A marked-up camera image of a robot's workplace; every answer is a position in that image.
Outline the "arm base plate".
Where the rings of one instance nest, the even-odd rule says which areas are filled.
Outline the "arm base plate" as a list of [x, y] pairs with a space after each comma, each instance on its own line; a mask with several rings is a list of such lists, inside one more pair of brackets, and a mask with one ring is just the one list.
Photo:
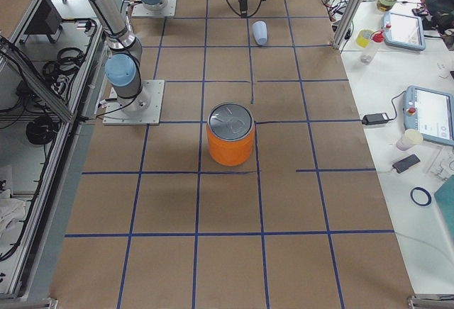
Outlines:
[[162, 0], [159, 5], [143, 4], [136, 0], [131, 10], [132, 18], [166, 18], [173, 17], [177, 8], [177, 0]]
[[107, 104], [104, 125], [159, 125], [165, 81], [142, 80], [143, 88], [132, 104], [120, 98]]

